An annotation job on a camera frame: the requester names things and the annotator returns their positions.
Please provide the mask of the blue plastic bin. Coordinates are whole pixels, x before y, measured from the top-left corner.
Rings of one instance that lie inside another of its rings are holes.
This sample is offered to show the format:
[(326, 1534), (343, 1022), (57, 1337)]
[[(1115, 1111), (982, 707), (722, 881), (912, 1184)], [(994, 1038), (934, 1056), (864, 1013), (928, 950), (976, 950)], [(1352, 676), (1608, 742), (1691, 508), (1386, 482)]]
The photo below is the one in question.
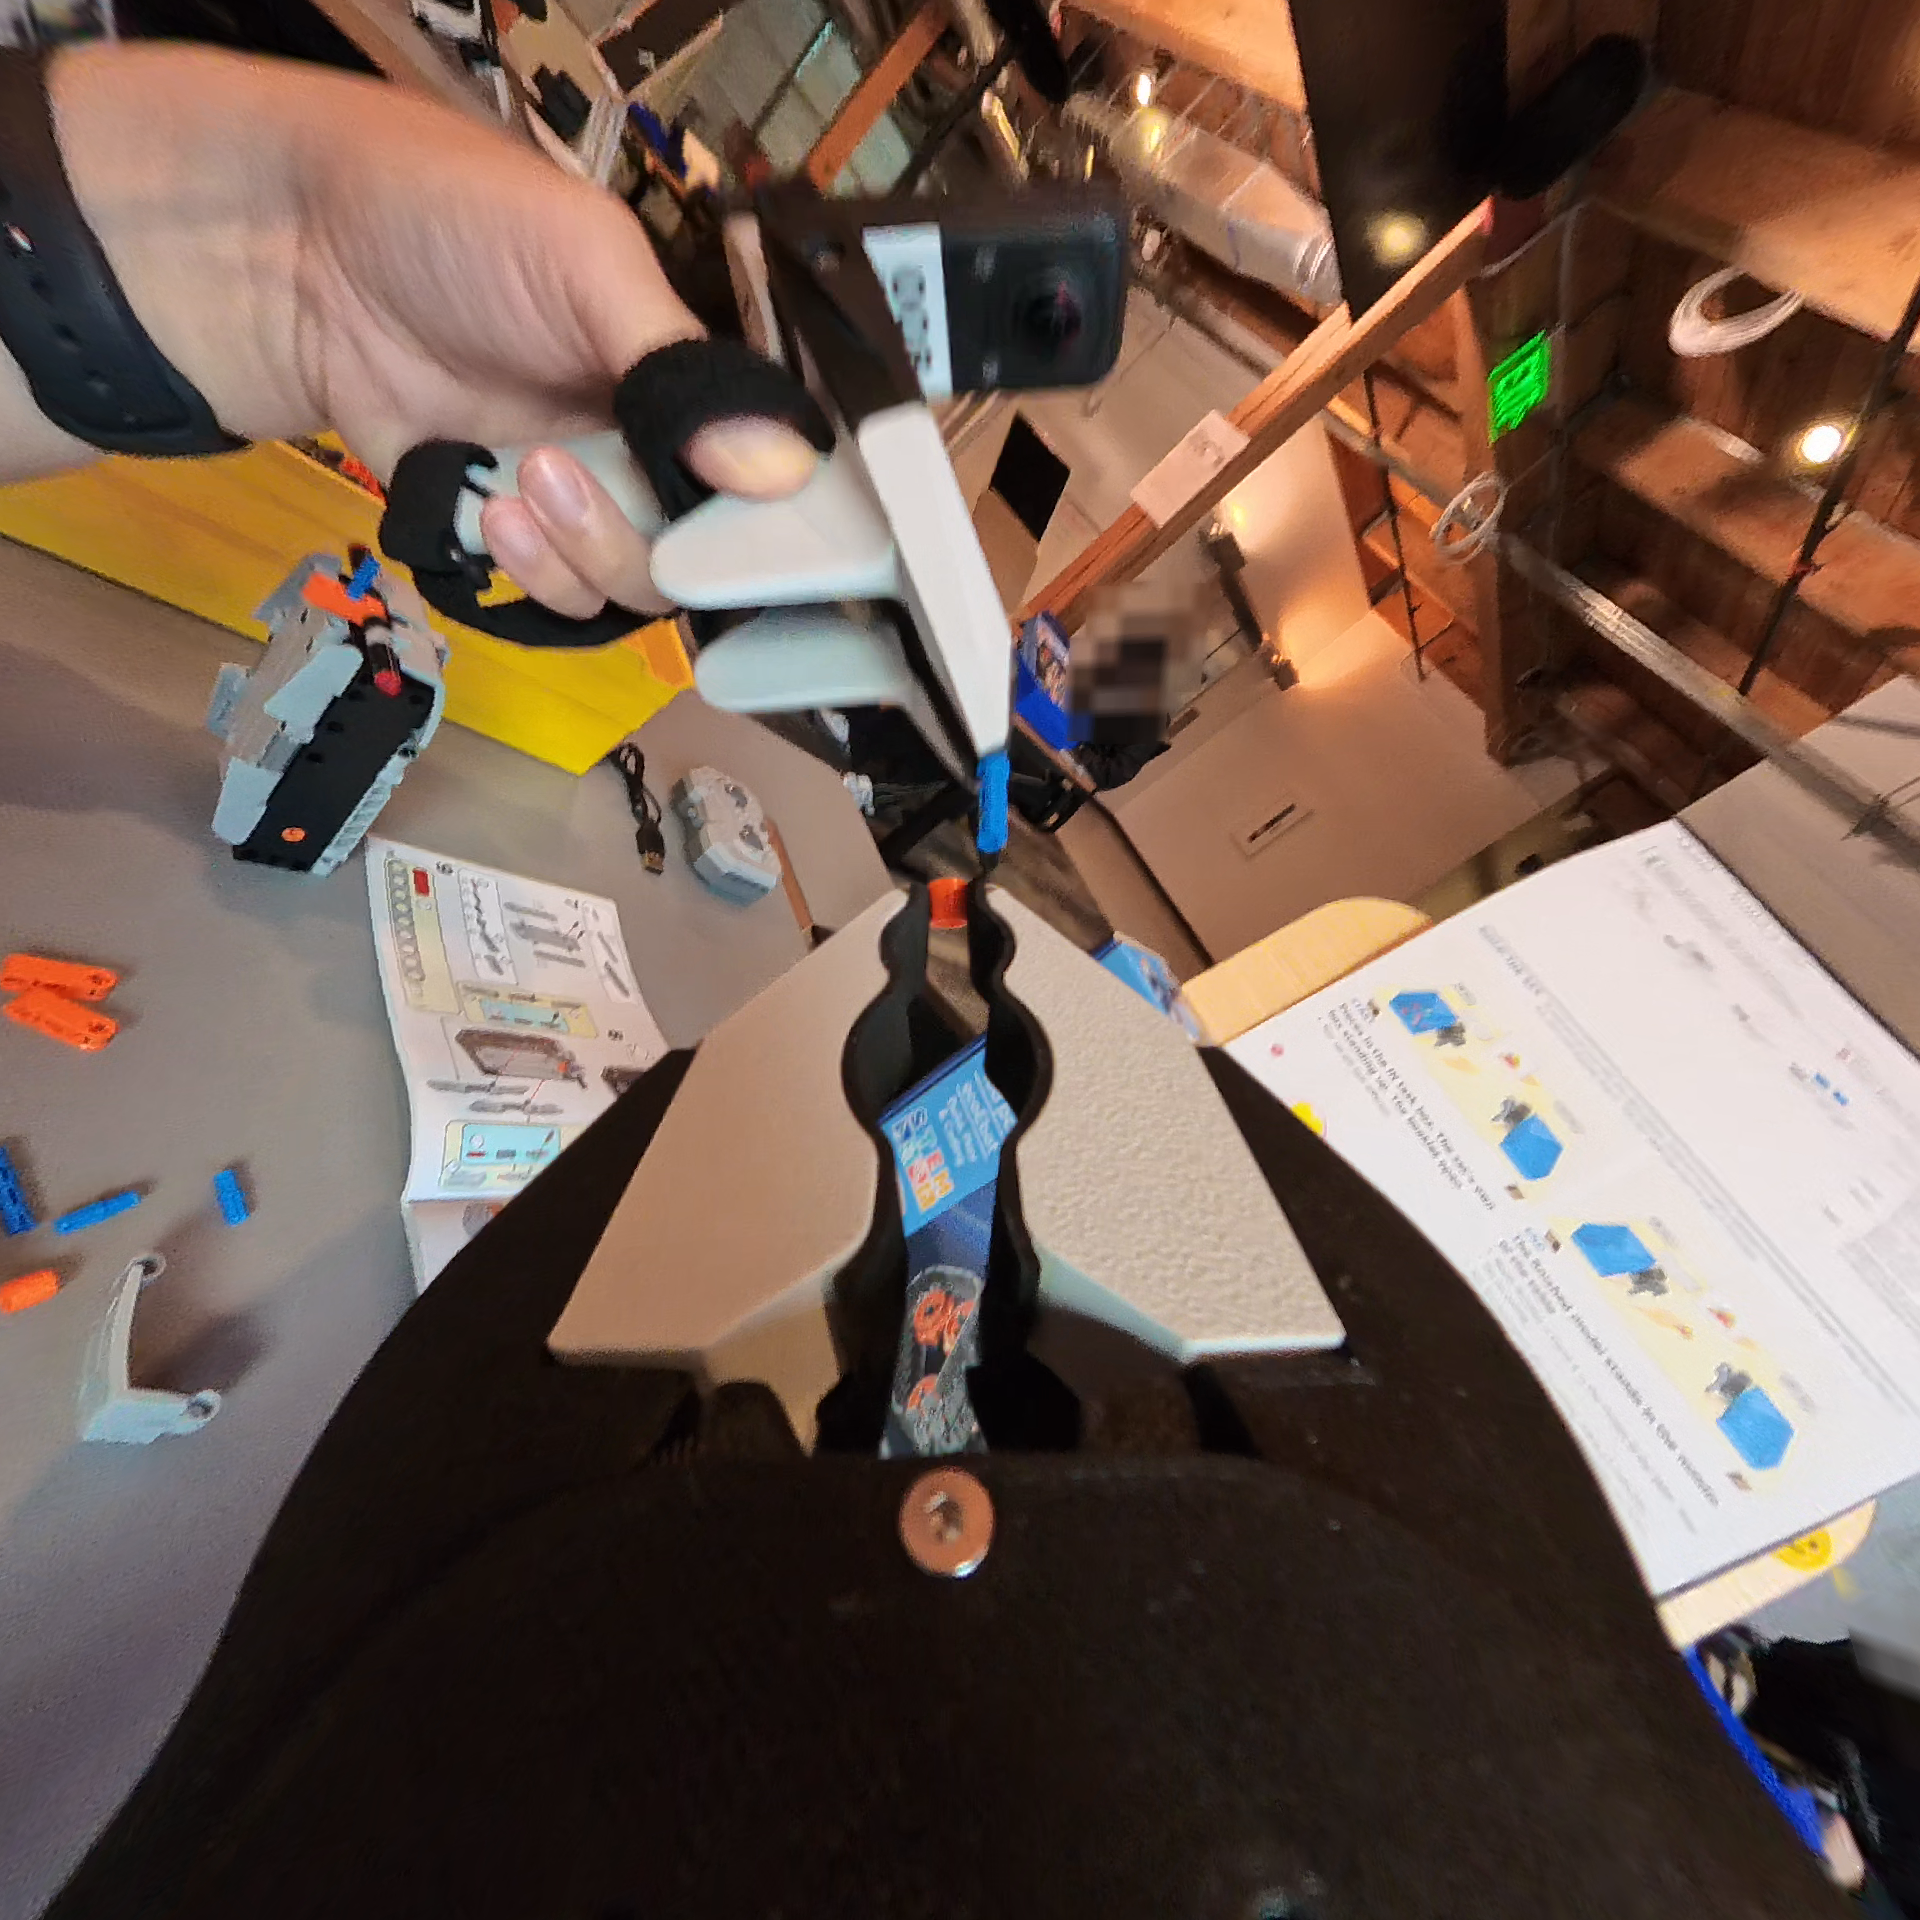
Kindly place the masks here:
[(1030, 615), (1019, 625), (1019, 686), (1014, 686), (1014, 715), (1041, 742), (1041, 747), (1074, 747), (1074, 707), (1067, 707), (1067, 636), (1056, 615)]

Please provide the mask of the open instruction booklet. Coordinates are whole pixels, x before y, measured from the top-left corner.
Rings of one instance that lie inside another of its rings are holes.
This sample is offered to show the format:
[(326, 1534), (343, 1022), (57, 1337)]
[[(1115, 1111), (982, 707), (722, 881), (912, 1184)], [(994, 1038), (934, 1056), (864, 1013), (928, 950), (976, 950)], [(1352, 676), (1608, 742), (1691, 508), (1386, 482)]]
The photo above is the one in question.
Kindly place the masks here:
[(618, 912), (364, 841), (371, 950), (407, 1093), (414, 1295), (662, 1056)]

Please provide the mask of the black wrist band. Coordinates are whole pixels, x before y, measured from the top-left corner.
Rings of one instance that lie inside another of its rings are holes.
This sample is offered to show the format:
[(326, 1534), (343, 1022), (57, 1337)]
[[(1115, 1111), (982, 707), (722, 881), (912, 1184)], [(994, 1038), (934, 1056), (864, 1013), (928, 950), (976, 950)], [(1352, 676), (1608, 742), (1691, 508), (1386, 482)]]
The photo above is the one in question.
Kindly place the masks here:
[(134, 319), (57, 154), (51, 56), (0, 49), (0, 337), (51, 432), (105, 452), (235, 452)]

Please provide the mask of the person's left hand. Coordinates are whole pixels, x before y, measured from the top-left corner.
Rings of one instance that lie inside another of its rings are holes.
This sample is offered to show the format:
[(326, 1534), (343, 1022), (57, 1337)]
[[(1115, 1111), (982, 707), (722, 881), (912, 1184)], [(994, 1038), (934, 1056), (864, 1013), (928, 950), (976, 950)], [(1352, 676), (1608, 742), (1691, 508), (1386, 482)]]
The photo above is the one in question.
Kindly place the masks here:
[(494, 561), (578, 622), (672, 606), (570, 452), (646, 355), (705, 336), (625, 207), (320, 65), (68, 46), (43, 86), (82, 225), (231, 438), (333, 432), (382, 482), (414, 443), (526, 449), (481, 513)]

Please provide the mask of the grey remote controller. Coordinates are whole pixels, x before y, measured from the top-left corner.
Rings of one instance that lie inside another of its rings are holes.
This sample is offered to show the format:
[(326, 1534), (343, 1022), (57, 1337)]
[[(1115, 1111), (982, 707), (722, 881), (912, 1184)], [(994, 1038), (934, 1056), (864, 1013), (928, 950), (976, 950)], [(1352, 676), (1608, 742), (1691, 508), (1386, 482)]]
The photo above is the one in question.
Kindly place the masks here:
[(689, 874), (722, 901), (763, 901), (781, 889), (781, 849), (763, 802), (722, 768), (697, 759), (672, 786), (672, 826), (684, 832)]

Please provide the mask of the green exit sign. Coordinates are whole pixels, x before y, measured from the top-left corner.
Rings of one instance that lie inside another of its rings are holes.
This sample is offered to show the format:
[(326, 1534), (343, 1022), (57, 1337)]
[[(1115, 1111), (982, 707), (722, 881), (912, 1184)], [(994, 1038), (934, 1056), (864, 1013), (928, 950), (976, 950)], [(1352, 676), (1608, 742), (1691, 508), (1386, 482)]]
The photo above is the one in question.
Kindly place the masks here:
[(1558, 392), (1558, 336), (1527, 336), (1488, 372), (1488, 443), (1518, 438)]

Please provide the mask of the black rectangular panel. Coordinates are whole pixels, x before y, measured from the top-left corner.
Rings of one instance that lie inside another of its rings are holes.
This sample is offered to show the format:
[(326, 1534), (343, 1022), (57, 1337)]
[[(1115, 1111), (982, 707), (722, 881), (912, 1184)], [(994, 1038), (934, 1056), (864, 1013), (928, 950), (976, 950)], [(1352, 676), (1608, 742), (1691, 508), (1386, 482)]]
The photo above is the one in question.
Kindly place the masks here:
[(1320, 193), (1365, 319), (1488, 193), (1501, 146), (1496, 0), (1291, 0)]

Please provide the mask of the yellow plastic bin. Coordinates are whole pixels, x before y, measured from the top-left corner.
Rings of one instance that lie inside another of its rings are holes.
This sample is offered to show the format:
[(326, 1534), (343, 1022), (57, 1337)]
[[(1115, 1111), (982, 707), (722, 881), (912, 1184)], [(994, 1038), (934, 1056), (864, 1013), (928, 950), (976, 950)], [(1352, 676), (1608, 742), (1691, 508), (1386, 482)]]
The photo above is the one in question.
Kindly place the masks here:
[[(380, 547), (382, 489), (341, 438), (256, 443), (227, 458), (97, 458), (9, 489), (0, 532), (179, 615), (261, 642), (256, 606), (316, 552)], [(438, 615), (448, 721), (589, 777), (689, 692), (672, 622), (613, 646), (529, 654)]]

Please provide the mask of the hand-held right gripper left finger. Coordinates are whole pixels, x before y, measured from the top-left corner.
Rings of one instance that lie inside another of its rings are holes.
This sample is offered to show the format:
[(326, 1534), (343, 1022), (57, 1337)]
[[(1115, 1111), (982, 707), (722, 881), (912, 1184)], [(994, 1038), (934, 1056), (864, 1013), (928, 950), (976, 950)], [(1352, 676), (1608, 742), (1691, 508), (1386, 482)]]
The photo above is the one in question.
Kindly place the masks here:
[(874, 1217), (874, 1140), (843, 1093), (854, 1022), (883, 999), (883, 934), (922, 951), (928, 896), (890, 889), (697, 1048), (541, 1351), (555, 1363), (763, 1381), (800, 1449), (854, 1371), (834, 1280)]

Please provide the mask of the white paper notice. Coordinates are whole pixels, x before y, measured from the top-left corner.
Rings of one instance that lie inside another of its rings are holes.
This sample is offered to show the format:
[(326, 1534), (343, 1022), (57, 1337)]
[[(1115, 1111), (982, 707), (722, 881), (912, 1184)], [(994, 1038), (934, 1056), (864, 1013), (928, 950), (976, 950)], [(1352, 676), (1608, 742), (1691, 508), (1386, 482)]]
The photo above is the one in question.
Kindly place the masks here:
[(1178, 508), (1205, 492), (1242, 449), (1249, 438), (1221, 411), (1196, 418), (1192, 438), (1139, 475), (1134, 513), (1165, 532)]

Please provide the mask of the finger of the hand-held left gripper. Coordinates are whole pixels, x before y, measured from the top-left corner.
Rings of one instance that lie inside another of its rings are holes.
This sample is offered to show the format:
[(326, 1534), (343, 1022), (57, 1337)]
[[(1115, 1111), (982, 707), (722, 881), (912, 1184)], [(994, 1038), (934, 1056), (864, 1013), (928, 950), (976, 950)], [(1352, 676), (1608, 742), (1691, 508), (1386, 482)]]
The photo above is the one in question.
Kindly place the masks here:
[(902, 606), (763, 606), (697, 646), (711, 710), (902, 710), (955, 783), (982, 783), (982, 742), (944, 646)]
[(650, 580), (705, 615), (902, 606), (982, 754), (1014, 742), (1014, 622), (928, 403), (864, 418), (788, 502), (705, 502), (650, 536)]

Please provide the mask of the grey black toy robot module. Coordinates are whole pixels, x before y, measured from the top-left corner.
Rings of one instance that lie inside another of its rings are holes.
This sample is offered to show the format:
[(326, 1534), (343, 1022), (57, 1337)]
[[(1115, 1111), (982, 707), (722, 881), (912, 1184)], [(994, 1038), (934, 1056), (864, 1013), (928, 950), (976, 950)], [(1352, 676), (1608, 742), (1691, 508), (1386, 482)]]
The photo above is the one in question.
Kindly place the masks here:
[(209, 832), (235, 865), (333, 874), (444, 721), (448, 642), (371, 547), (298, 555), (256, 606), (202, 732), (227, 747)]

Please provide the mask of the grey curved toy panel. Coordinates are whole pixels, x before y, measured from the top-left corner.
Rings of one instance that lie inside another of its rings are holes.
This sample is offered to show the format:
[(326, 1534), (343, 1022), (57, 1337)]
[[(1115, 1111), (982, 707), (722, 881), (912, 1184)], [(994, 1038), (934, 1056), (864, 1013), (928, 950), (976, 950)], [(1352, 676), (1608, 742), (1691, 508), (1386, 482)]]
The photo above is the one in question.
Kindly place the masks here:
[(201, 1390), (144, 1390), (131, 1371), (134, 1351), (134, 1308), (144, 1295), (168, 1276), (168, 1254), (134, 1254), (118, 1276), (110, 1312), (97, 1321), (82, 1346), (82, 1377), (74, 1377), (74, 1438), (82, 1449), (154, 1449), (154, 1438), (185, 1438), (217, 1424), (227, 1398)]

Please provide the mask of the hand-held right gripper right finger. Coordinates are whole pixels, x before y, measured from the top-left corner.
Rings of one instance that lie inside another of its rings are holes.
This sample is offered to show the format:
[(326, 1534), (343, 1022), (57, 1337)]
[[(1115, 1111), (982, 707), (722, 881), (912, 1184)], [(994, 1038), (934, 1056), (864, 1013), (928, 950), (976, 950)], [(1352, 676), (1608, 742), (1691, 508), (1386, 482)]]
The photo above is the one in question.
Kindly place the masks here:
[(1088, 1321), (1178, 1371), (1328, 1354), (1342, 1321), (1320, 1287), (1207, 1048), (986, 874), (969, 881), (986, 1079), (1014, 1110), (969, 1400), (994, 1450), (1067, 1450), (1074, 1390), (1030, 1346)]

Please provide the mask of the wooden post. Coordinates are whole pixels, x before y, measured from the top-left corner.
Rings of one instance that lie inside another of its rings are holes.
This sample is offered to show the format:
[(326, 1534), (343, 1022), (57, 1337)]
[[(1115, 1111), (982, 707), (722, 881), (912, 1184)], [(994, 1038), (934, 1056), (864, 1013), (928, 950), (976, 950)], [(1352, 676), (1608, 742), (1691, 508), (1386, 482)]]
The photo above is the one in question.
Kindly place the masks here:
[(1330, 316), (1315, 337), (1229, 411), (1242, 449), (1205, 475), (1165, 520), (1126, 508), (1060, 579), (1030, 587), (1019, 622), (1056, 615), (1067, 636), (1102, 587), (1153, 567), (1192, 523), (1205, 523), (1265, 452), (1280, 452), (1342, 383), (1386, 360), (1430, 316), (1437, 316), (1476, 266), (1496, 200), (1476, 200), (1365, 319)]

